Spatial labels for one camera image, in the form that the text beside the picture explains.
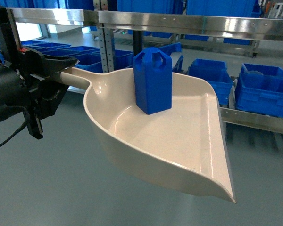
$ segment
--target metal rack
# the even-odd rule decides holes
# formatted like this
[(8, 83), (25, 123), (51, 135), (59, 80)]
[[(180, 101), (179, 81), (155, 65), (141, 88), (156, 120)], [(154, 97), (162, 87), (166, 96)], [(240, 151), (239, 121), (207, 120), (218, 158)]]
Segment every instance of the metal rack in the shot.
[[(81, 26), (97, 25), (100, 33), (100, 51), (104, 72), (114, 70), (113, 29), (134, 30), (135, 36), (133, 36), (133, 40), (136, 51), (141, 48), (141, 31), (196, 34), (246, 40), (283, 41), (283, 20), (279, 19), (95, 12), (78, 9), (12, 9), (17, 22)], [(224, 122), (283, 133), (283, 119), (237, 111), (234, 108), (233, 101), (230, 101), (228, 108), (221, 107), (221, 115)]]

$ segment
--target metal post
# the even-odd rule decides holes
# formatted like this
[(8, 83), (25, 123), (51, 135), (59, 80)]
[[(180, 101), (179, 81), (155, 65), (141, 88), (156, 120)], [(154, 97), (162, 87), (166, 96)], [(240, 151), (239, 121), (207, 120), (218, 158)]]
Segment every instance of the metal post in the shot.
[[(94, 0), (94, 10), (108, 10), (107, 0)], [(98, 27), (99, 42), (100, 42), (100, 57), (102, 60), (103, 72), (108, 73), (116, 69), (114, 35), (112, 29), (104, 28), (104, 24)]]
[(143, 33), (141, 31), (133, 31), (133, 51), (134, 56), (142, 52)]

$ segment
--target blue bottle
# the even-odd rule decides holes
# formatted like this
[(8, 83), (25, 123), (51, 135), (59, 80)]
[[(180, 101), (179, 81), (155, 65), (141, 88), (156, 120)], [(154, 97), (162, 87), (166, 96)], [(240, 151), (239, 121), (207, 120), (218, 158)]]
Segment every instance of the blue bottle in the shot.
[(146, 114), (172, 107), (172, 59), (146, 48), (133, 59), (136, 105)]

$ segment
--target blue plastic crate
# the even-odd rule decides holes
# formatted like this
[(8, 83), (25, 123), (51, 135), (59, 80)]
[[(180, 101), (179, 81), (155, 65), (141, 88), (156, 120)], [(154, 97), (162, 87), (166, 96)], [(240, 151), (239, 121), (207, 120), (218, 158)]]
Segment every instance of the blue plastic crate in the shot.
[(67, 47), (70, 47), (71, 44), (46, 42), (46, 43), (41, 43), (41, 44), (34, 45), (34, 46), (45, 48), (44, 51), (50, 51), (50, 50), (55, 50), (55, 49), (58, 49), (58, 48), (67, 48)]
[(242, 64), (240, 73), (269, 75), (283, 79), (283, 69), (276, 66)]
[(172, 13), (180, 15), (183, 13), (183, 0), (174, 0)]
[[(133, 31), (132, 30), (128, 30), (128, 34), (133, 35)], [(152, 32), (143, 32), (143, 36), (149, 36), (151, 34), (152, 34)]]
[[(168, 56), (171, 56), (171, 54), (174, 52), (181, 52), (182, 48), (181, 48), (181, 43), (178, 42), (175, 44), (159, 47), (159, 50), (163, 51)], [(173, 67), (173, 72), (180, 72), (182, 70), (182, 65), (183, 65), (183, 55), (181, 55), (181, 57), (176, 62), (175, 67)]]
[(256, 0), (188, 0), (187, 15), (250, 17)]
[(90, 72), (103, 73), (100, 56), (93, 54), (82, 54), (75, 57), (80, 61), (75, 67)]
[(5, 7), (34, 8), (33, 0), (0, 0), (0, 5)]
[(24, 47), (28, 47), (28, 48), (32, 48), (34, 50), (37, 50), (39, 52), (46, 52), (49, 51), (48, 49), (44, 48), (44, 47), (40, 47), (40, 46), (34, 46), (34, 45), (26, 45)]
[(191, 66), (227, 70), (226, 62), (218, 60), (195, 59)]
[(248, 46), (250, 44), (250, 40), (224, 38), (223, 43)]
[(59, 48), (59, 49), (66, 49), (69, 51), (74, 51), (79, 54), (99, 52), (100, 50), (100, 48), (98, 47), (90, 47), (90, 46), (74, 46), (74, 47)]
[(94, 10), (92, 0), (33, 0), (33, 3), (35, 8), (72, 8)]
[(226, 69), (205, 66), (193, 66), (189, 67), (188, 75), (206, 80), (214, 89), (219, 103), (221, 105), (228, 104), (228, 97), (231, 92), (233, 81), (228, 75)]
[[(100, 52), (92, 53), (95, 56), (100, 56)], [(116, 70), (124, 69), (133, 64), (134, 54), (131, 51), (115, 50)]]
[(283, 118), (283, 80), (260, 74), (240, 74), (236, 108)]
[(250, 17), (259, 18), (261, 13), (262, 13), (261, 6), (258, 4), (258, 2), (256, 2)]
[(168, 39), (172, 36), (172, 33), (164, 33), (164, 32), (152, 32), (153, 37), (158, 37), (158, 38), (165, 38)]
[(158, 49), (163, 51), (167, 55), (171, 55), (173, 52), (181, 52), (182, 51), (180, 42), (170, 44), (170, 45), (166, 45), (166, 46), (162, 46), (162, 47), (159, 47)]
[(208, 41), (208, 36), (204, 36), (204, 35), (186, 34), (184, 38), (189, 40), (196, 40), (196, 41)]
[(117, 10), (136, 13), (167, 13), (172, 14), (174, 0), (117, 0)]
[(180, 56), (180, 58), (178, 59), (178, 61), (176, 62), (175, 66), (172, 68), (173, 72), (181, 72), (183, 67), (183, 55)]
[(44, 44), (44, 43), (48, 43), (48, 42), (46, 42), (46, 41), (29, 40), (29, 41), (22, 41), (21, 45), (23, 45), (23, 46), (27, 46), (27, 45), (34, 46), (34, 45)]
[(50, 55), (50, 56), (56, 56), (56, 57), (71, 57), (71, 56), (77, 56), (78, 53), (66, 49), (56, 49), (56, 50), (51, 50), (51, 51), (46, 51), (43, 52), (45, 55)]

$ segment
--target robotic arm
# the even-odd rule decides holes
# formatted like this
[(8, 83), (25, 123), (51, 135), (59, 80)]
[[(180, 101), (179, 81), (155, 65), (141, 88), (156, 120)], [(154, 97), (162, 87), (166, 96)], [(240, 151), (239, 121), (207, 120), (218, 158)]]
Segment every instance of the robotic arm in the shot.
[(68, 89), (67, 85), (51, 81), (51, 77), (78, 60), (23, 48), (12, 10), (2, 6), (0, 46), (5, 59), (4, 63), (0, 61), (0, 122), (23, 112), (25, 124), (21, 130), (27, 125), (30, 135), (41, 139), (41, 120), (55, 114)]

